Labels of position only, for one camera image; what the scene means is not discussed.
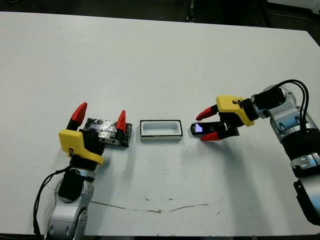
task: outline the dark floor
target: dark floor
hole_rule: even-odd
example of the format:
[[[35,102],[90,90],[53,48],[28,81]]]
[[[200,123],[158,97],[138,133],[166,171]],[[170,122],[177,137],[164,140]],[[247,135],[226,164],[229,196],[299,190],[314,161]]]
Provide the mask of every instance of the dark floor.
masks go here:
[[[305,30],[320,45],[320,15],[312,14],[307,9],[267,3],[264,0],[21,0],[15,4],[7,3],[9,1],[13,0],[0,0],[0,11]],[[128,239],[127,237],[96,239],[122,240],[123,238]],[[2,234],[0,240],[2,239],[31,240],[35,238],[30,235]],[[131,237],[130,239],[150,238]],[[193,237],[192,239],[228,240],[230,238]],[[320,236],[235,237],[234,239],[316,240],[320,239]]]

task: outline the black phone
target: black phone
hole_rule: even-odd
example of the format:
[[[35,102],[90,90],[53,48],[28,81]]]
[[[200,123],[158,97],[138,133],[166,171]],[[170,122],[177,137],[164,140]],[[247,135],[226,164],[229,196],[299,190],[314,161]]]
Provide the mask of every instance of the black phone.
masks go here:
[[[192,123],[190,127],[192,135],[210,134],[215,131],[226,130],[226,126],[219,121]]]

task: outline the phone screen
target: phone screen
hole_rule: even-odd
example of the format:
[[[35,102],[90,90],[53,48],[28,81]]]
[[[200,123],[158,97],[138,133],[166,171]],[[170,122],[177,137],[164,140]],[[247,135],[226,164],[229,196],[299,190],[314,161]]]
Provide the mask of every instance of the phone screen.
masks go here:
[[[225,130],[226,127],[221,122],[199,122],[191,124],[191,133],[193,135],[209,134],[219,130]]]

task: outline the foil-wrapped block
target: foil-wrapped block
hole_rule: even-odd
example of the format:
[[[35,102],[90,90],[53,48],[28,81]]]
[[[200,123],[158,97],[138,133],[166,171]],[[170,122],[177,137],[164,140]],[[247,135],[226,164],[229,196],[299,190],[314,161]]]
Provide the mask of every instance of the foil-wrapped block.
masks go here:
[[[116,121],[88,118],[83,129],[86,131],[97,132],[100,142],[108,145],[128,148],[132,133],[132,124],[125,124],[125,134],[120,142],[116,139],[116,125]]]

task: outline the red fingertip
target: red fingertip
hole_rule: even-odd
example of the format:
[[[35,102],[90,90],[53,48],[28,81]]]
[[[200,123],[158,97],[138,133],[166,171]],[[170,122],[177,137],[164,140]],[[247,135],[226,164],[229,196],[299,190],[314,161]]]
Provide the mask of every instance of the red fingertip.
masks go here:
[[[78,108],[72,114],[71,119],[81,125],[85,118],[87,105],[88,104],[84,102],[80,106],[78,106]]]
[[[212,133],[204,135],[200,139],[201,139],[201,141],[219,141],[220,137],[218,137],[218,133],[216,131],[214,131]]]
[[[123,133],[126,132],[126,111],[125,110],[122,110],[115,128],[118,130],[122,130]]]
[[[202,119],[206,119],[209,118],[211,116],[213,116],[214,113],[211,111],[211,107],[208,107],[206,110],[204,110],[203,112],[201,112],[196,118],[195,120],[200,121]]]

